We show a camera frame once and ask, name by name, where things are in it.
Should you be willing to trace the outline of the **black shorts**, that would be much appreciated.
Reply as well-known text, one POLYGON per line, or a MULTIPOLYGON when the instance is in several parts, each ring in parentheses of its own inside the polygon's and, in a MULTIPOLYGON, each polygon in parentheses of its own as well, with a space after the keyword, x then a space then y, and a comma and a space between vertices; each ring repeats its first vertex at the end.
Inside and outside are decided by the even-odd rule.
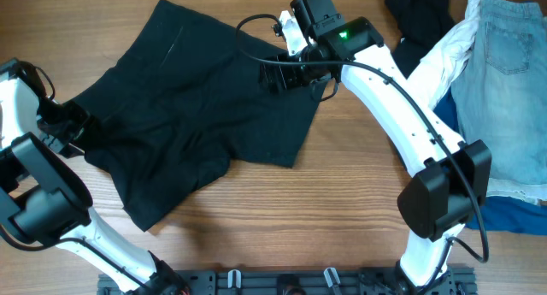
POLYGON ((273 94, 260 60, 279 49, 160 0, 132 46, 75 102, 96 118, 78 145, 148 230, 233 159, 290 168, 325 85, 273 94))

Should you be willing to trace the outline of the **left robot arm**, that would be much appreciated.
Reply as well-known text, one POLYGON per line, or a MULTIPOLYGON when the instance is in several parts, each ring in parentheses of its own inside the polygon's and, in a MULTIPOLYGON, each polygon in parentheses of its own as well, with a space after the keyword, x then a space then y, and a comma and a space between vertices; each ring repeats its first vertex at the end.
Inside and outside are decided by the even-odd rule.
POLYGON ((1 66, 1 236, 20 251, 59 248, 100 269, 122 294, 188 294, 164 261, 117 233, 64 159, 95 119, 58 103, 49 76, 12 58, 1 66))

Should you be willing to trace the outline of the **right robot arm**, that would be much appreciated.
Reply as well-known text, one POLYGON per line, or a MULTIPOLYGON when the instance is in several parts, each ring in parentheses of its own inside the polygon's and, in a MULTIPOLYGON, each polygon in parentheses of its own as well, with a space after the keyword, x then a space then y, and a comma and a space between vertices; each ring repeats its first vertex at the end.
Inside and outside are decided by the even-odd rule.
POLYGON ((264 84, 289 90, 333 79, 364 103, 395 146, 410 175, 397 199, 410 233, 394 289, 431 291, 448 277, 459 232, 482 218, 490 151, 481 141, 466 143, 413 95, 369 20, 346 21, 332 0, 292 0, 273 29, 287 51, 264 62, 264 84))

